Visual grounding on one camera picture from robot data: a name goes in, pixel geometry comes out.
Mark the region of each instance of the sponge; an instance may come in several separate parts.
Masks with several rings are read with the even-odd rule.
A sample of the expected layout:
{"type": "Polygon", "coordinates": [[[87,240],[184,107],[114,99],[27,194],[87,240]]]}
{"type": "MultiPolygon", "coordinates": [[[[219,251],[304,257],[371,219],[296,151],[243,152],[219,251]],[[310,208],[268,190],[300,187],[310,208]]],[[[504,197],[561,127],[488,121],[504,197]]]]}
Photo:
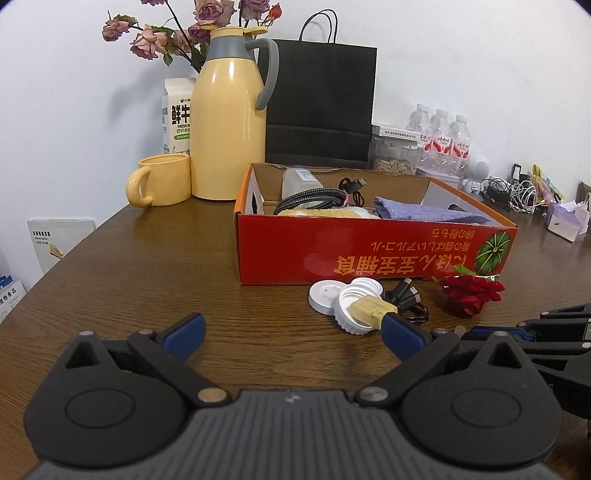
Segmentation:
{"type": "Polygon", "coordinates": [[[398,313],[398,309],[394,305],[372,295],[355,300],[349,306],[348,311],[355,320],[378,330],[382,326],[384,315],[389,312],[398,313]]]}

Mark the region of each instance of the watermelon illustration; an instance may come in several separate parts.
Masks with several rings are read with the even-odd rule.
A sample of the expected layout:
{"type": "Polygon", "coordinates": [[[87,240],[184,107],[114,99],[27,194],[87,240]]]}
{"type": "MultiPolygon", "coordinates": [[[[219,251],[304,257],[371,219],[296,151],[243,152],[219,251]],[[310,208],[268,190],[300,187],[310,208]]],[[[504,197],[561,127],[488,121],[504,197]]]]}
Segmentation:
{"type": "Polygon", "coordinates": [[[475,268],[479,275],[486,275],[498,267],[509,251],[511,238],[507,232],[492,235],[476,254],[475,268]]]}

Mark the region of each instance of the yellow thermos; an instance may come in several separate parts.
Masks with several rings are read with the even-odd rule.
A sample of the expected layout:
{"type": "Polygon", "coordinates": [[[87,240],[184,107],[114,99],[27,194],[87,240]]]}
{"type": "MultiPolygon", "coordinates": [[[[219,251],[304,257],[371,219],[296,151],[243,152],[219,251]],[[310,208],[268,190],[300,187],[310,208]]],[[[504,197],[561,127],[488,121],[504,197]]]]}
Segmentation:
{"type": "Polygon", "coordinates": [[[249,163],[265,161],[267,103],[279,71],[277,44],[252,40],[264,27],[212,31],[207,60],[191,97],[191,189],[209,200],[235,200],[249,163]],[[255,48],[269,50],[263,85],[255,48]]]}

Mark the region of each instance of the red cardboard box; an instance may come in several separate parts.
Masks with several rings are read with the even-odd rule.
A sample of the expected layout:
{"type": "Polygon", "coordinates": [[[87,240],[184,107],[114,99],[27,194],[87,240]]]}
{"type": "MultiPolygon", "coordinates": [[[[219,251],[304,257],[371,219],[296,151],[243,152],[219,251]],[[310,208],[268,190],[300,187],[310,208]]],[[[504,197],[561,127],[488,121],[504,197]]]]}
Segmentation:
{"type": "Polygon", "coordinates": [[[325,187],[363,177],[366,207],[375,196],[397,202],[457,205],[486,225],[364,218],[274,216],[286,167],[251,164],[235,205],[240,283],[309,284],[325,278],[444,277],[463,264],[482,275],[503,269],[517,226],[437,179],[351,168],[309,168],[325,187]]]}

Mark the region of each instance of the clear plastic box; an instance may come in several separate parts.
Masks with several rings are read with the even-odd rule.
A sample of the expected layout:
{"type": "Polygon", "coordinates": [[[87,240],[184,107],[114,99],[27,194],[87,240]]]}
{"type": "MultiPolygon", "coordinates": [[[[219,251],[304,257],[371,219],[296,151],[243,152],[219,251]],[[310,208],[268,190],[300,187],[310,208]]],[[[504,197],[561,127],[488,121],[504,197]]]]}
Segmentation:
{"type": "Polygon", "coordinates": [[[416,142],[374,135],[369,146],[369,168],[415,175],[423,149],[416,142]]]}

